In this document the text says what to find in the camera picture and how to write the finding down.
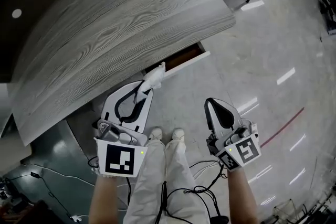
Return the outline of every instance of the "tiled floor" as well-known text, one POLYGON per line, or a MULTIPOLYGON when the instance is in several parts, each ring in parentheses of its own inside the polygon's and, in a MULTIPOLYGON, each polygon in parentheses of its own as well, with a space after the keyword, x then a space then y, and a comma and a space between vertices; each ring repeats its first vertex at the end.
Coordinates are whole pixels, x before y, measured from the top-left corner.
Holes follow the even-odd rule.
MULTIPOLYGON (((224 1, 235 9, 244 0, 224 1)), ((161 126, 166 134, 175 127, 184 128, 186 154, 193 164, 213 158, 205 142, 209 136, 205 99, 219 98, 240 108, 243 117, 258 124, 260 143, 264 144, 262 157, 245 168, 260 205, 260 220, 289 199, 298 208, 303 203, 310 208, 333 184, 336 156, 336 42, 320 41, 325 30, 317 2, 262 1, 263 6, 235 10, 237 24, 233 28, 202 42, 211 55, 184 68, 154 91, 146 126, 147 132, 161 126), (293 74, 280 83, 289 71, 293 74)), ((69 145, 76 146, 74 141, 69 145)), ((73 158, 83 157, 77 150, 69 152, 73 158)), ((53 158, 48 165, 61 169, 56 165, 56 155, 53 158)), ((204 166, 193 167, 193 172, 204 166)), ((197 183, 207 186, 217 173, 218 167, 211 167, 197 183)), ((54 184, 57 187, 58 183, 50 178, 50 186, 54 184)), ((119 196, 124 200, 126 189, 122 188, 119 196)), ((222 214, 228 215, 227 181, 219 179, 212 190, 222 214)), ((78 207, 72 208, 74 212, 87 214, 92 189, 85 194, 81 202, 76 192, 71 192, 69 201, 78 202, 78 207)), ((211 200, 205 199, 215 215, 211 200)))

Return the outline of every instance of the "forearm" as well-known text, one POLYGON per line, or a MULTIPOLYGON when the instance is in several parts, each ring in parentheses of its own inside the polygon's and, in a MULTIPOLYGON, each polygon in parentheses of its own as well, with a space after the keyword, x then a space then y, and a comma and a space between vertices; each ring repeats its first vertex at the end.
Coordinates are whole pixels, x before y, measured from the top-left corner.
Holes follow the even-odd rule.
POLYGON ((98 176, 90 207, 89 224, 117 224, 117 184, 115 178, 98 176))
POLYGON ((257 204, 243 169, 228 172, 232 224, 257 224, 257 204))

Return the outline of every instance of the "wooden table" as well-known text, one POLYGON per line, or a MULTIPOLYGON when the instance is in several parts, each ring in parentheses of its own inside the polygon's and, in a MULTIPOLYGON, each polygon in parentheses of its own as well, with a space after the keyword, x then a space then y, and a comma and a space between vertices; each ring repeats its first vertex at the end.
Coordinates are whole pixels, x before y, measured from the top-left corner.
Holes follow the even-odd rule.
POLYGON ((223 0, 59 0, 31 33, 8 85, 24 144, 129 76, 234 23, 223 0))

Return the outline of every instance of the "shoe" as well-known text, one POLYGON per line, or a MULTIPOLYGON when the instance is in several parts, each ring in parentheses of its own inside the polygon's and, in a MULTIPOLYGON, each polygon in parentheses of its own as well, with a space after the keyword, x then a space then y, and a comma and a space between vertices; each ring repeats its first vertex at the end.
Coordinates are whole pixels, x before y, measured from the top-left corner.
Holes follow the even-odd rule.
POLYGON ((154 139, 157 140, 162 139, 162 130, 159 127, 155 127, 148 137, 148 140, 154 140, 154 139))
POLYGON ((180 140, 181 142, 184 142, 184 130, 181 128, 175 129, 172 134, 172 140, 180 140))

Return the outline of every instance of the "white pants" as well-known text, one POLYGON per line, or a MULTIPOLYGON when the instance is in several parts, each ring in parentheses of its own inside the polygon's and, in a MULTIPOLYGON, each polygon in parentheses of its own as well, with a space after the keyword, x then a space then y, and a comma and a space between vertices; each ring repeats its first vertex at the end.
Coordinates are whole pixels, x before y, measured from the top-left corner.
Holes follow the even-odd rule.
MULTIPOLYGON (((161 205, 161 188, 167 181, 167 195, 175 189, 193 189, 195 180, 185 157, 185 144, 170 141, 167 147, 160 140, 151 140, 138 182, 124 218, 124 224, 152 224, 161 205)), ((193 224, 209 224, 209 217, 202 200, 194 193, 174 192, 167 201, 168 212, 193 224)), ((162 212, 160 224, 186 223, 170 218, 162 212)))

